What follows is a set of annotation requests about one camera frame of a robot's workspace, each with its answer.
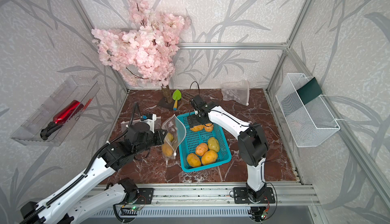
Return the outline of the clear acrylic wall shelf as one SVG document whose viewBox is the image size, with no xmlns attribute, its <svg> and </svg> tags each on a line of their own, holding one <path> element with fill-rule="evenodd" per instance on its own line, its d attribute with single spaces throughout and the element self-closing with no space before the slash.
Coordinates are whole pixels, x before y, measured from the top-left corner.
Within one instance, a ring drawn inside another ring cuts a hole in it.
<svg viewBox="0 0 390 224">
<path fill-rule="evenodd" d="M 96 96 L 100 86 L 95 79 L 69 76 L 65 82 L 11 135 L 11 139 L 25 146 L 60 146 L 82 113 Z M 73 100 L 84 107 L 48 140 L 42 140 L 41 130 L 47 127 L 53 117 Z"/>
</svg>

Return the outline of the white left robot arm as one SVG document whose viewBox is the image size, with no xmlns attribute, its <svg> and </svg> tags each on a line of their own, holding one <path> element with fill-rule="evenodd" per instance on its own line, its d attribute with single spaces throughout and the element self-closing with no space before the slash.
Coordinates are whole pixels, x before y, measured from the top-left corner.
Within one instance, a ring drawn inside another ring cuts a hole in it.
<svg viewBox="0 0 390 224">
<path fill-rule="evenodd" d="M 38 203 L 25 204 L 21 213 L 23 224 L 57 224 L 97 184 L 111 176 L 135 156 L 154 146 L 160 146 L 168 134 L 164 129 L 150 129 L 145 122 L 129 126 L 123 133 L 124 141 L 115 139 L 104 144 L 79 175 L 52 195 Z"/>
</svg>

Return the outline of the dark green card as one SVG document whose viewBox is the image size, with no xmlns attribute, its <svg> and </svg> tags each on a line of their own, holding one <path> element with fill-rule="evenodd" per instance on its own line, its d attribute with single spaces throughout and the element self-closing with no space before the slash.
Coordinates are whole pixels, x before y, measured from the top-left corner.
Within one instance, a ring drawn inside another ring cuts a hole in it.
<svg viewBox="0 0 390 224">
<path fill-rule="evenodd" d="M 297 90 L 297 93 L 304 105 L 308 104 L 312 100 L 316 99 L 320 96 L 323 91 L 318 84 L 318 81 L 315 77 L 313 77 L 310 81 L 308 81 L 304 86 Z"/>
</svg>

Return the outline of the pink cherry blossom tree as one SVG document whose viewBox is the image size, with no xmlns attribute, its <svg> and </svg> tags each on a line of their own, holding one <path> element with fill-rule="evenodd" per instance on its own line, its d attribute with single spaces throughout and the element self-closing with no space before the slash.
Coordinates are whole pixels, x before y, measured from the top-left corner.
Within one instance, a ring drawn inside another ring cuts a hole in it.
<svg viewBox="0 0 390 224">
<path fill-rule="evenodd" d="M 130 21 L 139 28 L 93 29 L 99 60 L 131 86 L 152 83 L 166 87 L 175 72 L 173 57 L 179 50 L 180 35 L 190 27 L 191 19 L 155 11 L 147 0 L 128 0 L 128 4 Z"/>
</svg>

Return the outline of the green toy shovel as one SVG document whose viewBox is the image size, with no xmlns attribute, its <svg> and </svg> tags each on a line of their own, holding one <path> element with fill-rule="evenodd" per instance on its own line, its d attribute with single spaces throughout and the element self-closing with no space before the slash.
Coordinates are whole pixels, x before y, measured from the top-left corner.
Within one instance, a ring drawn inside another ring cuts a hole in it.
<svg viewBox="0 0 390 224">
<path fill-rule="evenodd" d="M 181 97 L 182 97 L 181 91 L 180 90 L 175 90 L 173 95 L 172 95 L 172 99 L 174 100 L 174 106 L 173 106 L 173 110 L 174 111 L 177 110 L 178 101 L 181 99 Z"/>
</svg>

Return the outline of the orange potato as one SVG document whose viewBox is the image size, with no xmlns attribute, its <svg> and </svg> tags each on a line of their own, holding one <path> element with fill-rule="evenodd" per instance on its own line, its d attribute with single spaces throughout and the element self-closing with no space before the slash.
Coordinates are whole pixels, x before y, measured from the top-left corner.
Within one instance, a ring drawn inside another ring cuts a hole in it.
<svg viewBox="0 0 390 224">
<path fill-rule="evenodd" d="M 209 150 L 206 143 L 201 143 L 196 147 L 196 155 L 202 157 Z"/>
<path fill-rule="evenodd" d="M 172 157 L 174 154 L 172 147 L 168 143 L 164 143 L 161 146 L 161 150 L 162 150 L 163 155 L 168 157 L 168 158 Z"/>
</svg>

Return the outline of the teal plastic basket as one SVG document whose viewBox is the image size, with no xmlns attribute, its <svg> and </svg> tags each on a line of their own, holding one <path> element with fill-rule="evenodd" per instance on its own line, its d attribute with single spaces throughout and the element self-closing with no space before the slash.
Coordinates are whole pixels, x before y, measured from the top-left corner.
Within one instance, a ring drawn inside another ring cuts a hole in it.
<svg viewBox="0 0 390 224">
<path fill-rule="evenodd" d="M 178 131 L 181 168 L 184 172 L 196 172 L 229 163 L 232 159 L 222 127 L 208 123 L 205 126 L 190 124 L 186 113 L 177 116 L 184 128 Z"/>
</svg>

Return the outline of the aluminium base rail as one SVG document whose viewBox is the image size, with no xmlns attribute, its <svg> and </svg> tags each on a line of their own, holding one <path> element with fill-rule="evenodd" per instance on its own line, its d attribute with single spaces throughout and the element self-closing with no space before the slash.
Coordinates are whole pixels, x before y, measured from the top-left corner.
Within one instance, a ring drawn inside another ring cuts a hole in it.
<svg viewBox="0 0 390 224">
<path fill-rule="evenodd" d="M 138 188 L 137 200 L 116 205 L 121 218 L 258 218 L 264 210 L 273 217 L 282 207 L 306 206 L 313 213 L 320 205 L 314 187 L 298 182 L 269 182 L 256 202 L 249 200 L 243 182 L 138 184 Z"/>
</svg>

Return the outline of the large brown potato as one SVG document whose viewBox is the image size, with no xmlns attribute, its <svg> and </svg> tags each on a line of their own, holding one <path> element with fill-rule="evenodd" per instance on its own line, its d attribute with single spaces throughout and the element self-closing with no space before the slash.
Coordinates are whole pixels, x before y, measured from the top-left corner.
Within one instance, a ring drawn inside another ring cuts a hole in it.
<svg viewBox="0 0 390 224">
<path fill-rule="evenodd" d="M 214 150 L 209 150 L 204 153 L 204 155 L 201 158 L 201 162 L 203 165 L 209 165 L 215 163 L 217 158 L 218 158 L 217 152 L 215 152 Z"/>
</svg>

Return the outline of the green-yellow potato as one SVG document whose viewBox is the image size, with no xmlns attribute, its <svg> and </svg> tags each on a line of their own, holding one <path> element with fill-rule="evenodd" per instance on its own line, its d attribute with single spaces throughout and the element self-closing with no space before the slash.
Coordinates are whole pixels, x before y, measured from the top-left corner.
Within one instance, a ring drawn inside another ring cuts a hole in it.
<svg viewBox="0 0 390 224">
<path fill-rule="evenodd" d="M 174 136 L 171 133 L 167 133 L 166 140 L 172 142 L 174 140 Z"/>
<path fill-rule="evenodd" d="M 213 150 L 216 153 L 218 153 L 220 151 L 220 145 L 219 145 L 219 142 L 218 142 L 218 140 L 216 138 L 211 137 L 208 140 L 207 144 L 208 144 L 209 150 Z"/>
</svg>

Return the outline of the clear zipper bag with dots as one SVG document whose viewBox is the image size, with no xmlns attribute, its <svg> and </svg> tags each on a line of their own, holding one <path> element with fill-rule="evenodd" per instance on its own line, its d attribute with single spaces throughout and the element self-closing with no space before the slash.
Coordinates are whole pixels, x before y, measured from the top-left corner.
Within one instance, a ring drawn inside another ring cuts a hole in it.
<svg viewBox="0 0 390 224">
<path fill-rule="evenodd" d="M 135 120 L 132 125 L 130 125 L 129 121 L 122 122 L 121 130 L 124 132 L 126 129 L 129 129 L 131 132 L 147 132 L 152 131 L 155 132 L 157 129 L 160 129 L 161 121 L 160 119 L 147 119 L 144 121 Z"/>
</svg>

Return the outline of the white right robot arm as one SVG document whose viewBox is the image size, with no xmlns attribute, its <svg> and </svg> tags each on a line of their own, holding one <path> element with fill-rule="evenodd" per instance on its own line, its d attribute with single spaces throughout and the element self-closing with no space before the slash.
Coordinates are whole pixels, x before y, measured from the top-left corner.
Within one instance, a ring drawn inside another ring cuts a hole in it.
<svg viewBox="0 0 390 224">
<path fill-rule="evenodd" d="M 205 102 L 199 95 L 191 99 L 195 113 L 189 115 L 190 126 L 216 124 L 238 140 L 239 155 L 247 164 L 245 187 L 233 188 L 236 204 L 276 204 L 276 192 L 265 181 L 265 162 L 269 149 L 260 124 L 244 122 L 226 112 L 216 102 Z"/>
</svg>

